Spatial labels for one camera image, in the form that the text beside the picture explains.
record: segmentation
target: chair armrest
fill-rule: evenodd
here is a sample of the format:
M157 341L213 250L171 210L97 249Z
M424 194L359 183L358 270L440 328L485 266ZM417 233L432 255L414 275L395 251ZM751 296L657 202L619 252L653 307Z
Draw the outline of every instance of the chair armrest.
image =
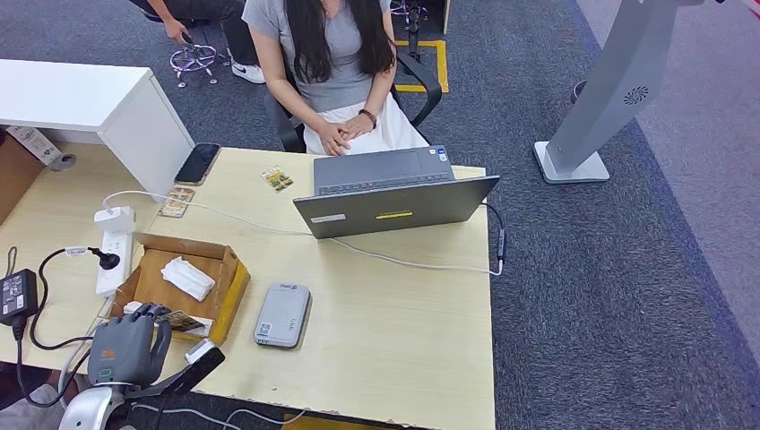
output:
M266 91L263 96L263 106L274 126L277 127L277 135L280 136L285 151L303 152L302 147L304 145L298 137L293 124L290 123L288 112L269 91Z
M419 111L417 116L411 120L411 124L417 127L422 124L422 121L430 115L430 112L432 112L438 105L438 102L441 101L441 97L443 96L441 83L428 69L425 68L424 65L418 63L414 58L402 52L396 53L396 56L399 59L399 63L409 69L412 76L417 78L417 81L422 84L427 94L427 102L425 103L425 106L422 107L422 110Z

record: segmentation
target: black cable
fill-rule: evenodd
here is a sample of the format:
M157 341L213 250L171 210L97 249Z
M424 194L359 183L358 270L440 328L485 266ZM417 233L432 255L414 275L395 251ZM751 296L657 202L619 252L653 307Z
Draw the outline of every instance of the black cable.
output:
M35 335L35 330L37 329L37 320L39 319L39 315L42 314L42 309L45 307L45 303L48 301L48 284L47 284L48 280L45 278L45 265L48 264L48 262L52 260L53 257L55 257L56 255L62 254L64 252L66 252L65 248L61 248L53 252L51 255L48 255L47 257L45 257L45 260L43 260L42 264L39 265L39 270L38 270L39 278L42 280L42 300L39 301L37 313L31 317L31 327L29 329L29 335L31 338L31 343L33 343L35 347L40 348L40 349L45 349L47 351L58 349L70 343L74 343L78 341L92 340L92 336L80 336L78 338L71 338L69 340L64 340L63 342L57 345L49 346L49 345L43 345L39 343L39 341L37 340L37 336Z
M19 248L16 246L11 246L10 249L8 249L8 269L5 270L5 277L11 276L11 273L13 273L13 269L16 267L16 256L19 254Z
M499 228L504 228L504 222L501 220L501 215L499 215L499 213L498 213L498 211L496 210L496 208L494 208L493 206L491 206L491 205L490 205L490 204L488 204L488 203L481 203L481 204L482 204L483 206L487 207L488 209L491 209L491 211L493 211L493 212L494 212L494 215L496 215L496 216L497 216L497 219L499 220Z
M22 393L24 395L24 399L28 401L31 405L36 406L38 408L50 408L51 406L54 406L56 403L58 403L59 400L61 400L62 397L64 397L64 393L66 393L66 390L69 387L69 384L71 381L73 381L73 377L76 375L76 372L79 370L79 368L82 366L82 363L84 363L84 360L87 359L87 356L90 354L90 350L88 349L87 352L82 355L82 358L79 359L79 361L74 366L72 372L66 377L66 383L64 384L64 389L58 393L55 399L48 403L38 403L36 402L27 392L26 385L23 383L23 377L22 377L22 341L20 339L16 340L16 347L18 349L18 357L16 358L16 381L19 383L19 387L22 389Z
M497 219L499 221L499 239L498 239L498 245L497 245L497 260L500 262L504 262L504 254L506 249L506 242L505 242L505 231L504 231L504 222L501 219L501 215L498 213L496 208L491 206L488 203L481 203L483 206L485 206L488 209L491 209L491 211L494 212L494 215L497 216Z

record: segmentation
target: gray laptop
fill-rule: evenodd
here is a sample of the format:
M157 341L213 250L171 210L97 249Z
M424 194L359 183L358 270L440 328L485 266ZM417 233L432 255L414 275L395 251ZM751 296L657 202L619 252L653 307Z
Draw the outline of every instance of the gray laptop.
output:
M454 179L440 146L315 159L314 175L293 203L318 239L466 221L499 180Z

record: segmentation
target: smartphone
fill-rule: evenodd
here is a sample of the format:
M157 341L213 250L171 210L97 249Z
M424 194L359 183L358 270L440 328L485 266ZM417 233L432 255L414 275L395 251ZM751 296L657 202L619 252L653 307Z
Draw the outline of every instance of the smartphone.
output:
M182 185L201 185L219 157L220 146L216 143L198 143L179 169L174 182Z

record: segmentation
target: card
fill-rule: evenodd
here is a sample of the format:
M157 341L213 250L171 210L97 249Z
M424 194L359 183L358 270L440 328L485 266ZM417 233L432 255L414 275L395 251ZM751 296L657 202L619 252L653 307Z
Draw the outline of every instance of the card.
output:
M293 179L290 176L285 175L285 172L282 171L280 166L275 166L263 172L262 178L264 181L268 182L277 193L293 185Z
M195 195L195 190L193 188L175 186L169 192L168 197L179 199L183 202L191 202L193 200L194 195ZM166 200L164 202L164 205L161 206L159 215L162 217L169 217L169 218L182 218L185 215L185 211L187 211L186 204L183 204L181 202L175 202L173 200Z
M174 311L162 316L156 317L156 323L168 321L171 324L171 330L174 331L191 331L203 327L203 324L194 320L185 311Z

